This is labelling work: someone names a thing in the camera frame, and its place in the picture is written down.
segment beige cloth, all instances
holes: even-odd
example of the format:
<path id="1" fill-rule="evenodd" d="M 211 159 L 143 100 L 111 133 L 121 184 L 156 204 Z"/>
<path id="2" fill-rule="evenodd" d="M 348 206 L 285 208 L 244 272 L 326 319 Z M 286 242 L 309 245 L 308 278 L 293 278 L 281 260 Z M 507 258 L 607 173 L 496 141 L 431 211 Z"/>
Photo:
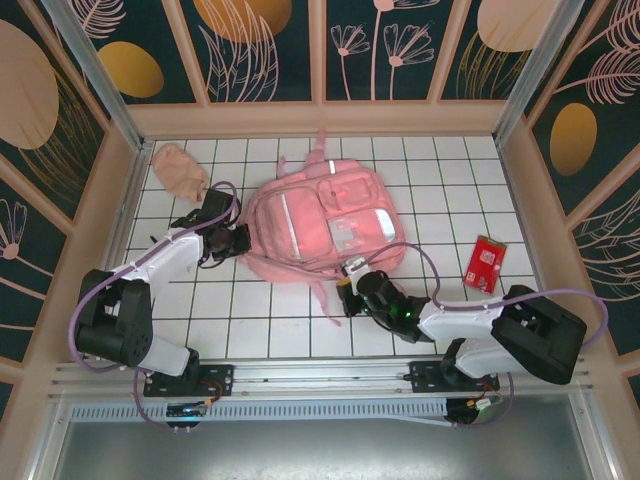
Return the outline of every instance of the beige cloth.
<path id="1" fill-rule="evenodd" d="M 209 184 L 209 175 L 175 143 L 163 146 L 151 159 L 153 170 L 167 192 L 196 203 Z"/>

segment pink backpack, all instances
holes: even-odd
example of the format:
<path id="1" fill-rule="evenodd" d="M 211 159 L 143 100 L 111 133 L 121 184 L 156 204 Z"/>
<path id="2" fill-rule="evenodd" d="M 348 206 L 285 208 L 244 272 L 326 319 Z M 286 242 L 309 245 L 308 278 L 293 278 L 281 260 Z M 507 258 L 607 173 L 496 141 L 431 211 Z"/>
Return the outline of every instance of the pink backpack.
<path id="1" fill-rule="evenodd" d="M 298 173 L 282 176 L 282 158 L 281 178 L 255 192 L 239 223 L 251 232 L 251 251 L 241 260 L 268 282 L 310 283 L 326 313 L 319 282 L 342 278 L 346 260 L 366 258 L 405 236 L 380 177 L 356 160 L 325 160 L 324 143 L 321 132 Z M 405 251 L 389 249 L 371 267 L 390 272 Z"/>

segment beige pouch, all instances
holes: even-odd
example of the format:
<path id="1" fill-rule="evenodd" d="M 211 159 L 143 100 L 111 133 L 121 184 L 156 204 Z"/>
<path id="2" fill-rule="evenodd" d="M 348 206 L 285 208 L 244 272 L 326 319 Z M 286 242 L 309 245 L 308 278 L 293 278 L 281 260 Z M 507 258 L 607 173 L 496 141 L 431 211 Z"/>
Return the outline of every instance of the beige pouch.
<path id="1" fill-rule="evenodd" d="M 209 184 L 209 175 L 187 152 L 175 143 L 163 146 L 151 159 L 153 171 L 167 192 L 196 203 Z"/>

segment white grid floor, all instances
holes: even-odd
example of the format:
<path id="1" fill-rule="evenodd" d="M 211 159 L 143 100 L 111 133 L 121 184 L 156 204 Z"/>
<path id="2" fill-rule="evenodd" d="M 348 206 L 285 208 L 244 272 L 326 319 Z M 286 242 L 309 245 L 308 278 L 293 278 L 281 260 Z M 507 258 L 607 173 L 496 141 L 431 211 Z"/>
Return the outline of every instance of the white grid floor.
<path id="1" fill-rule="evenodd" d="M 302 166 L 310 138 L 177 140 L 212 175 L 241 187 L 243 202 L 276 175 L 284 155 L 289 172 Z M 168 142 L 156 142 L 155 150 Z M 419 243 L 443 277 L 443 300 L 486 298 L 462 284 L 479 234 L 509 244 L 496 295 L 515 283 L 536 287 L 514 205 L 491 137 L 329 138 L 327 158 L 355 158 L 375 169 L 388 186 L 407 240 Z M 162 237 L 172 220 L 198 205 L 162 188 L 149 168 L 141 192 L 126 259 Z M 406 294 L 423 295 L 433 274 L 413 250 L 391 277 Z M 325 286 L 330 313 L 341 315 L 333 283 Z M 241 301 L 250 298 L 251 302 Z M 243 264 L 227 260 L 213 270 L 193 268 L 171 282 L 156 299 L 154 331 L 187 345 L 203 359 L 318 358 L 433 354 L 448 342 L 409 344 L 368 317 L 342 320 L 322 316 L 304 284 L 272 285 Z"/>

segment red package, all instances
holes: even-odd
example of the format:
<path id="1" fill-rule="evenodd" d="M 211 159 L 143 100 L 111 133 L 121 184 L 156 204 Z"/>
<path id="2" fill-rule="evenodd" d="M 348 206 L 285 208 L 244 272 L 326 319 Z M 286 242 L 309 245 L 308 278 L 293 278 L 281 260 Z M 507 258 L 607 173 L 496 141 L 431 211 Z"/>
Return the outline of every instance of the red package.
<path id="1" fill-rule="evenodd" d="M 464 276 L 464 284 L 481 292 L 493 293 L 506 251 L 507 246 L 504 243 L 479 236 Z"/>

